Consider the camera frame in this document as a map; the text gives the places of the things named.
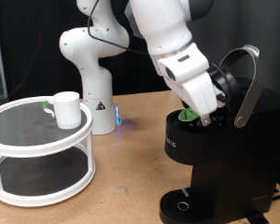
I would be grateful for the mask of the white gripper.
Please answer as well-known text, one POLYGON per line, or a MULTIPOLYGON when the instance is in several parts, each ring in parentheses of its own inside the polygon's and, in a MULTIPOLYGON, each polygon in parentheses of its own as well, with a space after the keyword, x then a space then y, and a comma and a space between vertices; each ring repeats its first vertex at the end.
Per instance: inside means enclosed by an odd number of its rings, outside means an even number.
POLYGON ((217 110, 217 98, 212 80, 207 72, 192 77, 181 84, 166 77, 165 83, 200 117, 203 126, 211 123, 210 114, 217 110))

